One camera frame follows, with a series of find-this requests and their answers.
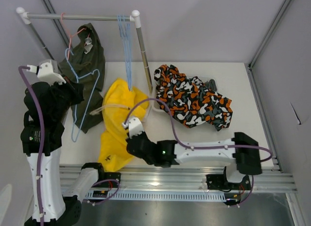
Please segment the pink hanger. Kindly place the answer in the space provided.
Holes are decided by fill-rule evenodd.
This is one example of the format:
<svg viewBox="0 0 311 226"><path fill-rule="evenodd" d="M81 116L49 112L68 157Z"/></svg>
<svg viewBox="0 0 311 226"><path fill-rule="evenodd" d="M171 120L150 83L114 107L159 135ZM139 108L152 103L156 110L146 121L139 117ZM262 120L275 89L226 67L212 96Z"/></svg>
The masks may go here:
<svg viewBox="0 0 311 226"><path fill-rule="evenodd" d="M71 34L70 30L67 29L67 27L65 26L65 23L63 22L63 18L64 18L65 13L61 13L60 16L60 22L61 25L63 26L63 28L65 29L66 34L69 37L69 44L68 44L68 50L65 51L65 58L67 60L69 60L70 57L70 52L71 52L71 43L72 43L72 38L77 36L79 33L81 33L82 31L86 31L86 27L83 27L82 29L78 30L75 34ZM85 39L85 43L84 43L84 49L85 49L85 54L89 53L90 49L92 48L92 44L90 41L90 33L87 35L86 39Z"/></svg>

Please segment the orange black patterned shorts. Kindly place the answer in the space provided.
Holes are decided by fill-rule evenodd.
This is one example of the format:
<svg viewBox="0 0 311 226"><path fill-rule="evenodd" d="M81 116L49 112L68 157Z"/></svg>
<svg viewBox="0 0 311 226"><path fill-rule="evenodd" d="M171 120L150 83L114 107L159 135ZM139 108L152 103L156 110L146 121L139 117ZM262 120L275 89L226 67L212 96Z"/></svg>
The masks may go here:
<svg viewBox="0 0 311 226"><path fill-rule="evenodd" d="M230 126L232 100L206 86L197 76L187 77L174 65L161 65L154 71L154 80L155 97L169 108L159 104L160 109L171 113L185 127L209 123L220 131Z"/></svg>

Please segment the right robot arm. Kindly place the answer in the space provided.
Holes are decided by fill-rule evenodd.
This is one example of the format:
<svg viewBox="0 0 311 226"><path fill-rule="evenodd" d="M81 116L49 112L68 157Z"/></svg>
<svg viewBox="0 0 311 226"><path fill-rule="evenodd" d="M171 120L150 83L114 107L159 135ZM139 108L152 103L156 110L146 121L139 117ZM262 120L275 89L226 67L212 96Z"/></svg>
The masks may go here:
<svg viewBox="0 0 311 226"><path fill-rule="evenodd" d="M219 161L225 167L222 184L232 189L246 175L262 174L258 142L243 132L235 132L231 139L208 143L188 144L187 148L175 140L156 143L145 132L126 139L129 154L143 159L147 164L161 168L197 161Z"/></svg>

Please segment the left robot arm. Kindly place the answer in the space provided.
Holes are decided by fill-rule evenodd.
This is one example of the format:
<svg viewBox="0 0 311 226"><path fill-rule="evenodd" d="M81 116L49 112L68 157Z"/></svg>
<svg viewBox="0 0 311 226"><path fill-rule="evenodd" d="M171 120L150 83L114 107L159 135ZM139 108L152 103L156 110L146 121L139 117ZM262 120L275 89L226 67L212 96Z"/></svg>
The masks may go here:
<svg viewBox="0 0 311 226"><path fill-rule="evenodd" d="M60 155L63 120L72 105L84 100L82 84L67 81L28 85L24 128L20 138L31 168L34 211L27 226L72 226L79 221L82 202L92 186L105 183L102 164L86 163L71 187L61 192Z"/></svg>

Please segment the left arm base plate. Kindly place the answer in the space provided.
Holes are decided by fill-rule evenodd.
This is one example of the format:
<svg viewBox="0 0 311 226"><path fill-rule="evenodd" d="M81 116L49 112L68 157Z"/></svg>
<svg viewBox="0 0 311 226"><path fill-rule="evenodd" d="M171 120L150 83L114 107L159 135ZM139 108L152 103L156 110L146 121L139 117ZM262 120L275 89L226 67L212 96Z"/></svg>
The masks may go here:
<svg viewBox="0 0 311 226"><path fill-rule="evenodd" d="M108 179L114 179L118 182L121 181L121 173L120 172L105 172L103 174L99 175L99 181L108 180ZM101 184L96 185L97 188L116 188L117 184L114 181L107 181L103 182Z"/></svg>

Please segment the grey shorts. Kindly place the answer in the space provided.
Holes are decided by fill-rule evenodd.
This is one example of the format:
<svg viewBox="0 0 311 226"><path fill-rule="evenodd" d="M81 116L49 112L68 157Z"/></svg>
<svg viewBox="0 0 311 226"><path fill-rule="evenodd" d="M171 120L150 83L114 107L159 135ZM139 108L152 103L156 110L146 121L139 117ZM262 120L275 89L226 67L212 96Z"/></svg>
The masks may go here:
<svg viewBox="0 0 311 226"><path fill-rule="evenodd" d="M218 90L218 89L217 89L216 82L215 82L214 79L210 79L210 80L204 82L204 85L205 85L208 89L210 89L210 90L212 90L212 91L217 91L217 90Z"/></svg>

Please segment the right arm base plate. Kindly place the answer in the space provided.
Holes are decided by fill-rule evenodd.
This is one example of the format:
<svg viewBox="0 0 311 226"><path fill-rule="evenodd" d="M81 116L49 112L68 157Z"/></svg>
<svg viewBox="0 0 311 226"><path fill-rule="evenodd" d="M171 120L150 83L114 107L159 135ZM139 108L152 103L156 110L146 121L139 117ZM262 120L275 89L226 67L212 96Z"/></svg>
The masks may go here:
<svg viewBox="0 0 311 226"><path fill-rule="evenodd" d="M251 190L251 182L248 175L245 175L239 183L231 183L226 180L224 174L207 174L206 184L208 190L219 190L224 192Z"/></svg>

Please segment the yellow shorts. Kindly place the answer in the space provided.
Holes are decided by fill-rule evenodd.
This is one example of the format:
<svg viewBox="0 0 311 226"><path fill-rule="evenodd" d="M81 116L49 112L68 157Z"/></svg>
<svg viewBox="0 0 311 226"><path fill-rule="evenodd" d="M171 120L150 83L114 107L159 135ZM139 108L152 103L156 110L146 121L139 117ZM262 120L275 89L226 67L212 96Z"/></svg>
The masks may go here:
<svg viewBox="0 0 311 226"><path fill-rule="evenodd" d="M101 134L98 162L106 172L117 172L133 160L134 156L126 150L127 131L122 123L129 111L147 98L137 87L129 90L127 82L121 78L115 80L104 95L102 116L105 131Z"/></svg>

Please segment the olive green shorts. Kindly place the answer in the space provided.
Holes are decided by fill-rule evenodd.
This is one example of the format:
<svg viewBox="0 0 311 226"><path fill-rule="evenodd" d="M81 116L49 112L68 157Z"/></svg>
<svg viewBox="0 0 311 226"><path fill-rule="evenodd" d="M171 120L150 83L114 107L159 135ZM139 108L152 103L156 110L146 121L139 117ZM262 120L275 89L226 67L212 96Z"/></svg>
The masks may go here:
<svg viewBox="0 0 311 226"><path fill-rule="evenodd" d="M104 87L105 57L99 36L91 23L78 28L80 42L59 63L60 70L72 82L84 86L84 100L73 106L72 117L75 125L84 133L103 121L102 115L90 115L90 112L102 106L101 91Z"/></svg>

